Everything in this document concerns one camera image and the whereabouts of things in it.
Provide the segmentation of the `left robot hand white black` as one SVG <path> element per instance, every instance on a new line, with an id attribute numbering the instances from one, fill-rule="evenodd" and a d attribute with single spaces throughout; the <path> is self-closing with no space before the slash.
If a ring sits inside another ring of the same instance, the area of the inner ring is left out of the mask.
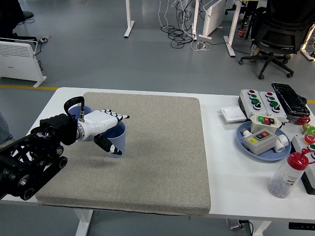
<path id="1" fill-rule="evenodd" d="M 78 121 L 76 139 L 80 142 L 85 141 L 89 136 L 93 136 L 94 142 L 107 153 L 122 155 L 123 152 L 102 133 L 127 118 L 130 118 L 130 116 L 117 114 L 110 109 L 95 110 L 85 115 L 84 121 Z"/>

